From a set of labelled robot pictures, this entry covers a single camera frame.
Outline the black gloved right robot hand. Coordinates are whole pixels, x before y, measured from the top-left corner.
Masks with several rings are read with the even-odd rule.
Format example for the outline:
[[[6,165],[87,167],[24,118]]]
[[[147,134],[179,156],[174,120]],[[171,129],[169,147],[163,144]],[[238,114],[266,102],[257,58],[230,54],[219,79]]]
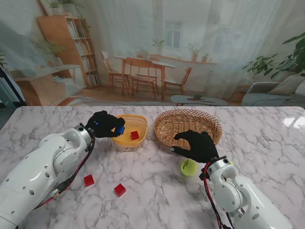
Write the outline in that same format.
[[[172,146],[171,150],[185,158],[192,159],[198,163],[208,163],[214,158],[219,158],[213,140],[207,132],[198,133],[193,130],[181,132],[175,135],[175,140],[184,139],[190,145],[190,150]]]

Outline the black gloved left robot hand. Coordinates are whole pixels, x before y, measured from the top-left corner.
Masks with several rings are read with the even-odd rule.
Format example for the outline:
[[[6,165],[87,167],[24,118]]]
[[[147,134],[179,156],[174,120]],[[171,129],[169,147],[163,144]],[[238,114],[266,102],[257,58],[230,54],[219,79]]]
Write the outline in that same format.
[[[113,132],[112,130],[124,125],[125,120],[123,118],[117,118],[103,110],[95,112],[93,116],[88,120],[85,127],[87,129],[91,129],[96,138],[105,138],[118,137],[120,133]]]

